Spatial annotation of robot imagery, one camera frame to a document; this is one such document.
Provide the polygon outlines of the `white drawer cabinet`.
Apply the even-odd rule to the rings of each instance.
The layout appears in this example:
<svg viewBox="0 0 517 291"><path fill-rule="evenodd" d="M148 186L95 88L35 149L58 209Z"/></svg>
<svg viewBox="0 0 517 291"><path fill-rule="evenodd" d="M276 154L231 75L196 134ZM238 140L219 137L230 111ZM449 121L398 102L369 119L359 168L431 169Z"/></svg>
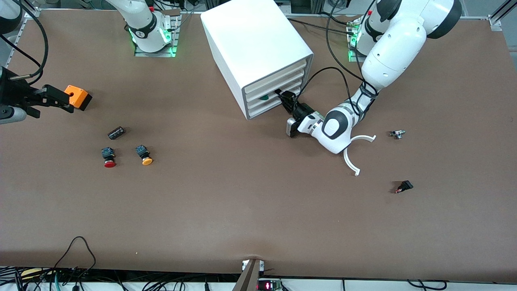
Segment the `white drawer cabinet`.
<svg viewBox="0 0 517 291"><path fill-rule="evenodd" d="M274 0L230 0L200 19L214 61L247 120L246 86L301 60L308 62L301 89L306 85L314 53Z"/></svg>

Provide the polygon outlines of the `white plastic drawer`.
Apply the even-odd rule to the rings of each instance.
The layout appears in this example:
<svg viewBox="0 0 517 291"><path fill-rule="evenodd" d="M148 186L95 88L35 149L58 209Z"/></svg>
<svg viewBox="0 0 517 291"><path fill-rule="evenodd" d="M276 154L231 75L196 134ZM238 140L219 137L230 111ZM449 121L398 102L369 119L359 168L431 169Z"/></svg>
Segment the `white plastic drawer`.
<svg viewBox="0 0 517 291"><path fill-rule="evenodd" d="M270 105L266 105L264 107L261 107L259 108L258 110L256 111L251 111L249 112L248 111L248 119L251 119L251 118L256 118L257 116L261 115L261 114L264 114L265 112L277 107L277 106L281 106L283 109L284 109L284 104L281 103L281 101L276 101L275 103L272 103Z"/></svg>
<svg viewBox="0 0 517 291"><path fill-rule="evenodd" d="M301 79L305 75L305 68L308 62L306 60L298 61L272 75L263 78L244 88L244 92L248 95L268 93L279 88L283 88L286 84Z"/></svg>
<svg viewBox="0 0 517 291"><path fill-rule="evenodd" d="M301 82L302 78L303 74L301 72L286 74L276 79L264 78L256 83L246 86L244 88L244 98L247 102L253 101L271 91L284 88L287 84L292 82Z"/></svg>
<svg viewBox="0 0 517 291"><path fill-rule="evenodd" d="M295 94L299 94L299 91L301 90L301 83L297 82L297 83L290 83L290 84L287 84L284 88L281 88L282 91L291 91ZM264 107L266 105L270 105L272 103L275 103L276 101L279 101L279 97L277 96L277 94L275 94L274 91L271 91L269 92L268 94L266 95L269 95L269 100L268 101L260 101L258 98L253 100L253 101L250 101L248 103L248 111L251 112L251 111L256 111L258 110L259 108L261 107Z"/></svg>

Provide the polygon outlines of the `white semicircular plastic arc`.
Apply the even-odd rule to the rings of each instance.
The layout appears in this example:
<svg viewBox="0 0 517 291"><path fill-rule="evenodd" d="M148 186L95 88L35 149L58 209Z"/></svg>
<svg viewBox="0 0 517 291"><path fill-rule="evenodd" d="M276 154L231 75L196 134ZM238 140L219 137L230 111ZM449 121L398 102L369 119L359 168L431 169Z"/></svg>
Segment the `white semicircular plastic arc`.
<svg viewBox="0 0 517 291"><path fill-rule="evenodd" d="M361 169L360 168L357 168L350 160L349 158L349 155L348 155L348 148L349 146L354 142L354 141L357 141L357 140L365 140L365 141L368 141L370 143L372 143L374 140L376 139L376 135L373 135L373 136L368 136L368 135L357 135L357 136L354 136L353 138L351 138L351 142L350 144L343 150L343 157L344 157L344 162L345 164L347 164L347 167L349 169L351 169L353 172L354 172L354 176L357 177L358 175L360 175L360 172L361 172Z"/></svg>

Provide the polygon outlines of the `orange button enclosure box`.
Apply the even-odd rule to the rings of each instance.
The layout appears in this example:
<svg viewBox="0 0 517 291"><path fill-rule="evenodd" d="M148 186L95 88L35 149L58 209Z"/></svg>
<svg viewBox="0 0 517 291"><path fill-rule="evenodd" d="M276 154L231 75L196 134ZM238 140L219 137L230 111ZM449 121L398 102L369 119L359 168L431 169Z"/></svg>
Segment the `orange button enclosure box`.
<svg viewBox="0 0 517 291"><path fill-rule="evenodd" d="M74 109L85 111L92 101L92 96L86 90L74 85L68 85L64 93L69 96L69 104L74 107Z"/></svg>

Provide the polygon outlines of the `red mushroom push button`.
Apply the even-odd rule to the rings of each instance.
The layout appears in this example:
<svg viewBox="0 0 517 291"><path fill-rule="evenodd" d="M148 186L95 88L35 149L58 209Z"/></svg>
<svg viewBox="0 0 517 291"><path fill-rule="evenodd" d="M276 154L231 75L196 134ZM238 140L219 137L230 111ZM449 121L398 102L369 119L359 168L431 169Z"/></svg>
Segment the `red mushroom push button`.
<svg viewBox="0 0 517 291"><path fill-rule="evenodd" d="M112 168L116 166L115 152L111 147L105 147L101 151L102 158L105 160L104 166L106 168Z"/></svg>

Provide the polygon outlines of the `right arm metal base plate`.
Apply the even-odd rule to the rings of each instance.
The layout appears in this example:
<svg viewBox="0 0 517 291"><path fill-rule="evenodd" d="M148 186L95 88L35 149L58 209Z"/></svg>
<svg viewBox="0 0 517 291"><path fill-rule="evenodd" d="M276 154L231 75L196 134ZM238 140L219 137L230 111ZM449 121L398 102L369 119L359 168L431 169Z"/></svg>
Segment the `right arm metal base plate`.
<svg viewBox="0 0 517 291"><path fill-rule="evenodd" d="M175 57L179 44L181 15L153 12L149 24L141 28L129 26L135 43L136 57Z"/></svg>

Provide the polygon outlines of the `brown angled post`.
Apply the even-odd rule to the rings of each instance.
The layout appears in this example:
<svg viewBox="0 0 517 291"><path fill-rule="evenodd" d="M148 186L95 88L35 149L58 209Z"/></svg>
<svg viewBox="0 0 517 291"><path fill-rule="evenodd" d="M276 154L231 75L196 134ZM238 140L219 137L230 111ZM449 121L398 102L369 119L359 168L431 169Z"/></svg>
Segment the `brown angled post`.
<svg viewBox="0 0 517 291"><path fill-rule="evenodd" d="M257 291L259 276L264 272L265 263L259 259L242 261L242 274L240 274L232 291Z"/></svg>

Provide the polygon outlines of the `red LED display module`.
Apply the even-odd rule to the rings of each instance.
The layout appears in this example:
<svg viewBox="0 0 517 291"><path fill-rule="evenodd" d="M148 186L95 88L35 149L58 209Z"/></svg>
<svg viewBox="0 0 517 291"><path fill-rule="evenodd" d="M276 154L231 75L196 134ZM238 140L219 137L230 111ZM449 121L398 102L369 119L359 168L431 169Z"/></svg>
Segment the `red LED display module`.
<svg viewBox="0 0 517 291"><path fill-rule="evenodd" d="M283 291L280 279L261 278L257 281L256 291Z"/></svg>

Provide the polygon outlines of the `yellow push button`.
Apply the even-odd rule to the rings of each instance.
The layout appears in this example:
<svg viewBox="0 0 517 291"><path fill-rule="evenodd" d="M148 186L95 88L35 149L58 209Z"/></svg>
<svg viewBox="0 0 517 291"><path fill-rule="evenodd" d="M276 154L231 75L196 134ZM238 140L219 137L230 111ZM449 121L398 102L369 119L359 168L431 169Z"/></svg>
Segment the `yellow push button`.
<svg viewBox="0 0 517 291"><path fill-rule="evenodd" d="M137 155L142 160L142 165L147 166L153 163L153 159L150 157L150 152L144 145L139 145L135 148Z"/></svg>

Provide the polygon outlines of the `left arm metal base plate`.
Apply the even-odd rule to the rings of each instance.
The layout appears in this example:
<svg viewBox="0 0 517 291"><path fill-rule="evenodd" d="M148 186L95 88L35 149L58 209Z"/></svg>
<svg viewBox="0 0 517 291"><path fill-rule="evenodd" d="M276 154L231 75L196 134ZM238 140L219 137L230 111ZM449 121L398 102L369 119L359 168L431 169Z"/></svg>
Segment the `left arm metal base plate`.
<svg viewBox="0 0 517 291"><path fill-rule="evenodd" d="M348 42L348 58L350 62L363 62L366 55L356 51L357 39L361 31L361 21L363 17L359 17L353 21L347 22L346 31Z"/></svg>

